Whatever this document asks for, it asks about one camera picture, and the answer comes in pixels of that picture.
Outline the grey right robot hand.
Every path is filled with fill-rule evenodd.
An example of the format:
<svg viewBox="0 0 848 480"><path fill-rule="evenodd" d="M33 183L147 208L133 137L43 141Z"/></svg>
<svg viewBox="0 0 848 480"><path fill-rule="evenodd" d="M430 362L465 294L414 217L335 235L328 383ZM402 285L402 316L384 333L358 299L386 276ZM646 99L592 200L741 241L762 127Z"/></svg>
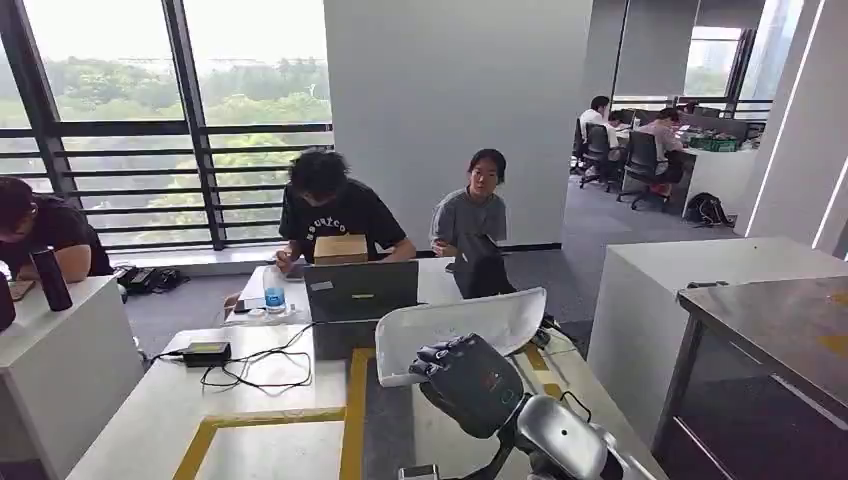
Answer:
<svg viewBox="0 0 848 480"><path fill-rule="evenodd" d="M501 430L525 397L516 369L476 333L421 347L409 373L423 379L420 391L432 405L478 439Z"/></svg>

